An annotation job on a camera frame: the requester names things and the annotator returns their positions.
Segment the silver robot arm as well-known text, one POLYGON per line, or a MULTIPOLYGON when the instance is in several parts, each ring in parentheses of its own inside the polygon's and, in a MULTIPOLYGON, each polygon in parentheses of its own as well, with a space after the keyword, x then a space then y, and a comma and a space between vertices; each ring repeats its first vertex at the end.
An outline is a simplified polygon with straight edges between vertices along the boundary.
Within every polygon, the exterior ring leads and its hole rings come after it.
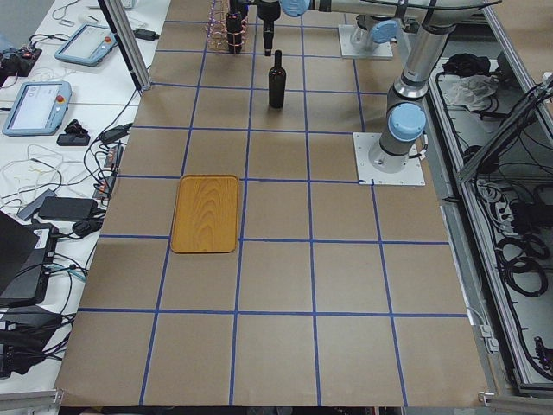
POLYGON ((287 16, 299 17, 308 10, 322 13, 350 13, 385 16, 419 21, 425 35, 446 40, 455 26, 487 7, 501 1, 246 1, 263 10, 260 18, 271 15, 277 8, 287 16))
POLYGON ((424 23, 411 42, 404 68, 387 96, 386 125, 378 144, 371 148, 375 166, 396 173, 404 168, 413 143, 423 134, 427 118, 422 100, 428 80, 454 26, 424 23))

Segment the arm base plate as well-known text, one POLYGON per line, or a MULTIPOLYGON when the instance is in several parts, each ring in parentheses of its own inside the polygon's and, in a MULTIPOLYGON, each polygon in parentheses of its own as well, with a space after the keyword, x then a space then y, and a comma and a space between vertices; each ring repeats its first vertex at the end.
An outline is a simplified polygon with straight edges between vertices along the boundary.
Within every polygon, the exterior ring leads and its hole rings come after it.
POLYGON ((357 25, 341 24, 338 27, 340 52, 343 58, 391 60, 391 40, 396 37, 397 25, 393 21, 380 22, 370 29, 357 25))
POLYGON ((391 156, 380 145, 380 133, 353 133, 353 148, 356 161, 358 183, 375 186, 414 186, 426 184, 422 162, 416 145, 403 156, 391 156))

